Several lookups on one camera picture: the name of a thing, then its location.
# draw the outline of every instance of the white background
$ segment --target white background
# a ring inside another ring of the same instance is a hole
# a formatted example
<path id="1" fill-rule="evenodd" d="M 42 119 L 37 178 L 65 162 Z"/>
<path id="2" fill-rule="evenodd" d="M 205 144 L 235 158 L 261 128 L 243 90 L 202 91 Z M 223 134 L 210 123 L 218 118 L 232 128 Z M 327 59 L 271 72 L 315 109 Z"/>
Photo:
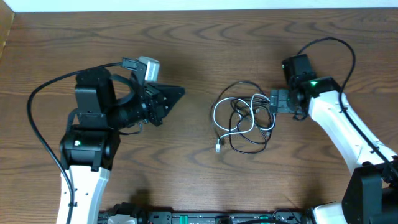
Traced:
<path id="1" fill-rule="evenodd" d="M 398 7 L 398 0 L 4 0 L 14 12 Z"/>

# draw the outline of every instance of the white connector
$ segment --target white connector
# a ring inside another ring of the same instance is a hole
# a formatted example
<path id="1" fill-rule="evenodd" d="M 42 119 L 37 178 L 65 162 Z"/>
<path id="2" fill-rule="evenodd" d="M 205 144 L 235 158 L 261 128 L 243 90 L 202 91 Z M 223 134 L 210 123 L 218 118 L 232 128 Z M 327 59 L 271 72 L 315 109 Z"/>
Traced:
<path id="1" fill-rule="evenodd" d="M 216 144 L 216 152 L 217 152 L 217 153 L 220 153 L 220 152 L 221 152 L 221 144 L 220 144 L 220 143 L 217 143 L 217 144 Z"/>

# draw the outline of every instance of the tangled cable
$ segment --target tangled cable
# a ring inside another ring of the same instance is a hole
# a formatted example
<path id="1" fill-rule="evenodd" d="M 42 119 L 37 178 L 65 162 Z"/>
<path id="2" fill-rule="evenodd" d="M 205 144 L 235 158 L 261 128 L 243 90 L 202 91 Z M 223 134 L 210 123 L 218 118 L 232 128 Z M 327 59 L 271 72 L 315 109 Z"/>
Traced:
<path id="1" fill-rule="evenodd" d="M 232 86 L 235 86 L 237 84 L 250 84 L 258 89 L 260 93 L 255 93 L 252 96 L 244 96 L 244 97 L 226 97 L 221 100 L 222 95 L 230 89 Z M 225 128 L 221 126 L 216 119 L 216 113 L 217 113 L 217 107 L 224 101 L 230 101 L 231 108 L 233 112 L 231 113 L 229 117 L 229 127 Z M 270 99 L 265 95 L 265 93 L 259 88 L 259 86 L 253 82 L 250 81 L 238 81 L 233 84 L 231 84 L 229 87 L 225 88 L 221 94 L 218 96 L 217 100 L 213 103 L 211 106 L 211 119 L 212 119 L 212 124 L 213 128 L 215 130 L 215 133 L 217 135 L 217 143 L 216 143 L 216 152 L 221 151 L 221 145 L 224 144 L 223 138 L 229 136 L 229 145 L 233 150 L 236 152 L 242 153 L 242 154 L 256 154 L 259 152 L 262 152 L 263 150 L 266 149 L 267 142 L 271 138 L 272 134 L 272 129 L 275 127 L 275 114 L 271 114 L 269 112 L 269 103 Z M 260 112 L 260 110 L 265 110 L 268 115 L 268 124 L 267 126 L 260 125 L 258 120 L 255 117 L 255 114 Z M 235 126 L 232 125 L 233 122 L 233 116 L 237 114 L 239 116 L 239 121 L 236 123 Z M 242 124 L 242 121 L 248 120 L 251 123 L 251 127 L 245 131 L 242 131 L 239 129 L 240 125 Z M 220 135 L 217 131 L 217 127 L 222 129 L 223 131 L 227 131 L 227 133 Z M 261 133 L 262 137 L 264 138 L 264 141 L 262 142 L 257 142 L 249 139 L 246 137 L 244 134 L 249 133 L 256 127 L 259 132 Z M 237 149 L 233 143 L 231 136 L 234 134 L 240 135 L 243 139 L 246 141 L 250 142 L 251 144 L 257 144 L 257 145 L 264 145 L 260 150 L 257 151 L 241 151 Z"/>

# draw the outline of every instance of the wood grain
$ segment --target wood grain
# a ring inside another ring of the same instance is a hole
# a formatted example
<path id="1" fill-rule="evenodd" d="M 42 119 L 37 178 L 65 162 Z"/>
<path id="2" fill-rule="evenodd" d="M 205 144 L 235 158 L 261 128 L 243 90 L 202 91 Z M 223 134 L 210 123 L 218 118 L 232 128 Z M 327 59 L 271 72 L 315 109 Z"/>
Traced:
<path id="1" fill-rule="evenodd" d="M 283 59 L 313 39 L 339 37 L 358 58 L 346 89 L 350 103 L 384 144 L 398 149 L 397 27 L 397 9 L 17 14 L 0 62 L 0 223 L 57 217 L 59 171 L 28 124 L 30 92 L 64 73 L 140 55 L 161 62 L 159 82 L 184 86 L 187 94 L 162 126 L 122 137 L 102 209 L 136 202 L 260 211 L 341 200 L 349 172 L 316 123 L 278 116 L 265 152 L 245 156 L 225 147 L 217 155 L 208 110 L 235 80 L 252 80 L 266 92 L 285 87 Z M 343 81 L 351 64 L 343 46 L 324 43 L 307 53 L 320 77 Z M 37 125 L 57 153 L 76 106 L 74 86 L 72 78 L 61 81 L 34 102 Z"/>
<path id="2" fill-rule="evenodd" d="M 11 28 L 14 12 L 7 6 L 7 4 L 0 0 L 0 59 L 3 48 L 6 46 L 6 40 Z"/>

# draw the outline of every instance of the wooden edge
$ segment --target wooden edge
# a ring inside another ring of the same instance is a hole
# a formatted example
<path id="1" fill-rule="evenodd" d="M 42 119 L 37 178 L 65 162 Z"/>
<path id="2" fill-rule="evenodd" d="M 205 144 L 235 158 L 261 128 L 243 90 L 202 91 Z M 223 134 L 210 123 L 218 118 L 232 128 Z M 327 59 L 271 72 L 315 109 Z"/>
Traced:
<path id="1" fill-rule="evenodd" d="M 0 60 L 13 20 L 14 12 L 3 0 L 0 0 Z"/>

